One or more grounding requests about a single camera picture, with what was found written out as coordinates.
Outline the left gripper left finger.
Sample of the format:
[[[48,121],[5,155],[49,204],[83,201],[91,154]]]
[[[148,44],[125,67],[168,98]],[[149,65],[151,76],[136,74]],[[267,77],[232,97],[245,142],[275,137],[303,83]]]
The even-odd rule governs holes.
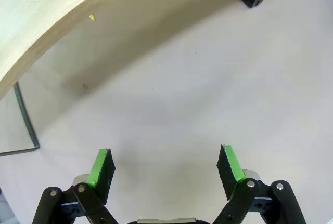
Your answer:
[[[117,223],[106,208],[116,167],[110,149],[100,149],[89,174],[75,177],[66,191],[46,188],[33,223],[74,223],[86,217],[89,223]]]

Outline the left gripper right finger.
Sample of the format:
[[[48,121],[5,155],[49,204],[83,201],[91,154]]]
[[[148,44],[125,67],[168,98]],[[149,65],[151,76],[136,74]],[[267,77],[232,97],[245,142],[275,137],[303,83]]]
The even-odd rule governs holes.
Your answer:
[[[228,203],[214,223],[242,223],[248,212],[259,213],[265,223],[306,223],[291,185],[264,184],[258,173],[241,168],[232,146],[221,146],[216,166]]]

